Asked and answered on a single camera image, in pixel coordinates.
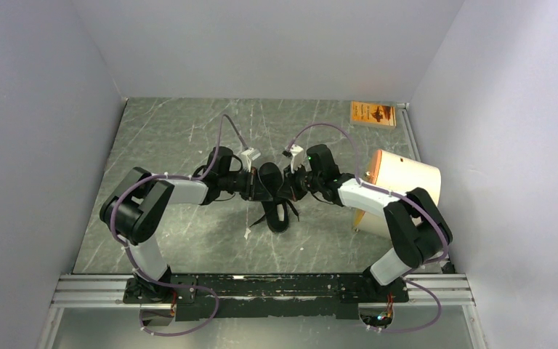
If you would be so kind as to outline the black canvas shoe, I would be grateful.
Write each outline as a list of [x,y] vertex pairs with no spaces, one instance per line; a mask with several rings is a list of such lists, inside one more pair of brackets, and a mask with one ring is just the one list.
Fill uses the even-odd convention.
[[[260,168],[278,168],[279,169],[279,167],[272,162],[263,163],[263,165],[261,165]],[[254,177],[255,177],[255,175],[256,175],[256,172],[252,176],[253,185],[252,185],[252,189],[251,189],[251,198],[250,198],[251,201],[255,201],[254,200],[254,182],[255,182]],[[278,192],[279,192],[281,186],[283,185],[283,182],[284,182],[283,174],[279,170],[279,187],[278,187],[278,191],[275,195],[275,199],[273,201],[260,201],[262,203],[262,208],[264,210],[264,214],[258,220],[251,223],[249,225],[249,227],[253,227],[253,226],[255,226],[255,225],[257,225],[261,222],[266,222],[268,228],[273,233],[283,233],[289,227],[289,217],[288,217],[288,211],[287,211],[288,208],[290,208],[292,210],[293,214],[296,215],[296,218],[299,219],[299,212],[297,211],[295,206],[287,198],[279,197],[279,195],[278,195]]]

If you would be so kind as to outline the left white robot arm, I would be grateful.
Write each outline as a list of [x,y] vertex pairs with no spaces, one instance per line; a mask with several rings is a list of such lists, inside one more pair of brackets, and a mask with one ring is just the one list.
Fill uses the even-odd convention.
[[152,174],[133,168],[100,209],[100,219],[132,259],[134,280],[142,295],[163,302],[175,294],[171,268],[163,258],[155,232],[170,204],[206,206],[223,193],[259,202],[273,233],[289,227],[288,202],[277,195],[283,177],[274,163],[260,168],[250,165],[256,151],[246,149],[236,155],[224,146],[213,148],[205,164],[193,176]]

